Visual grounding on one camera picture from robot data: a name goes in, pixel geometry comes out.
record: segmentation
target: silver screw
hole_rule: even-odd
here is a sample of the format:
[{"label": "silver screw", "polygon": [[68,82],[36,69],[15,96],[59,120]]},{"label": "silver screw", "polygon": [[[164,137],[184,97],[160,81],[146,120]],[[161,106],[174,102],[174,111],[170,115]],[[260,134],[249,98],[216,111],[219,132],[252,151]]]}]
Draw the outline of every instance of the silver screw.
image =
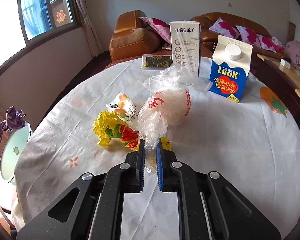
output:
[{"label": "silver screw", "polygon": [[216,171],[213,171],[210,173],[210,178],[212,178],[212,179],[217,179],[219,177],[220,177],[220,174],[217,173]]},{"label": "silver screw", "polygon": [[172,167],[174,167],[174,168],[181,168],[181,166],[182,166],[181,162],[173,162],[172,163]]},{"label": "silver screw", "polygon": [[82,175],[81,177],[83,180],[90,180],[92,178],[92,174],[91,173],[85,173]]},{"label": "silver screw", "polygon": [[130,164],[129,163],[121,163],[120,169],[126,170],[128,168],[130,168]]}]

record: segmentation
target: window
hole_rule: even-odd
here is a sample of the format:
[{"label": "window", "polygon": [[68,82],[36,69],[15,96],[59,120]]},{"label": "window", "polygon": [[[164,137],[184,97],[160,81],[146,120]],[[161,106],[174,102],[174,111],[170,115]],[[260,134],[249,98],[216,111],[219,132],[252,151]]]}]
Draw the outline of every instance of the window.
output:
[{"label": "window", "polygon": [[0,74],[34,47],[74,27],[71,0],[0,0]]}]

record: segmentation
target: white tablecloth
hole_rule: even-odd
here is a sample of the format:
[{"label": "white tablecloth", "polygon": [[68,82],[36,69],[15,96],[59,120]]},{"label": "white tablecloth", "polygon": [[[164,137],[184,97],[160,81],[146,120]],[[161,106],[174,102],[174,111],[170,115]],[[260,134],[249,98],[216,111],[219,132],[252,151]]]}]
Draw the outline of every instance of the white tablecloth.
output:
[{"label": "white tablecloth", "polygon": [[[83,173],[102,174],[124,161],[129,150],[117,139],[97,145],[92,124],[119,92],[143,105],[150,93],[142,83],[158,70],[140,65],[120,63],[82,82],[35,130],[15,169],[15,208],[25,223]],[[200,76],[208,78],[210,66],[202,58]],[[284,238],[300,216],[300,131],[289,112],[276,113],[260,98],[262,86],[249,74],[240,103],[189,88],[190,113],[170,139],[178,160],[219,171]],[[176,193],[161,193],[157,176],[145,174],[144,191],[125,195],[122,239],[178,239],[178,226]]]}]

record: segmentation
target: drink carton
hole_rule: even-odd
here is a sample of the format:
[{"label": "drink carton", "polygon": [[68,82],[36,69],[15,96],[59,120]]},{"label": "drink carton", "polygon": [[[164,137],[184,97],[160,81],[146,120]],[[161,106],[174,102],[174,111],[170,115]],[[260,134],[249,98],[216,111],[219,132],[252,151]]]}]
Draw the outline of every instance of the drink carton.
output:
[{"label": "drink carton", "polygon": [[250,71],[252,45],[218,36],[212,55],[210,91],[239,102]]},{"label": "drink carton", "polygon": [[186,66],[199,75],[200,23],[194,21],[170,22],[172,62]]}]

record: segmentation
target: throw pillow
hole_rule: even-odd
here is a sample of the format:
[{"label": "throw pillow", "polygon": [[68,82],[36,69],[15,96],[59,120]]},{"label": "throw pillow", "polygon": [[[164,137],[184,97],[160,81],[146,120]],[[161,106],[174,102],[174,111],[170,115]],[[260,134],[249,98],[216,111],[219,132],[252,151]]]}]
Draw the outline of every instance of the throw pillow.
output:
[{"label": "throw pillow", "polygon": [[284,52],[284,45],[282,44],[282,42],[280,42],[276,37],[272,37],[271,40],[276,51]]},{"label": "throw pillow", "polygon": [[148,23],[166,42],[171,44],[170,26],[164,21],[152,17],[140,17],[141,20]]},{"label": "throw pillow", "polygon": [[261,48],[259,39],[257,37],[257,34],[254,32],[254,30],[243,27],[243,26],[238,26],[238,25],[236,25],[236,27],[239,30],[239,33],[241,35],[241,40],[243,42],[251,44],[251,45],[255,45],[255,46]]},{"label": "throw pillow", "polygon": [[274,53],[277,53],[274,49],[273,42],[272,42],[272,39],[270,37],[264,37],[264,36],[259,35],[259,34],[257,34],[257,35],[258,35],[258,39],[260,41],[262,49],[269,50],[269,51],[272,51]]},{"label": "throw pillow", "polygon": [[209,30],[233,39],[237,39],[240,35],[238,31],[231,26],[231,24],[221,19],[221,17],[219,17],[219,19],[209,28]]}]

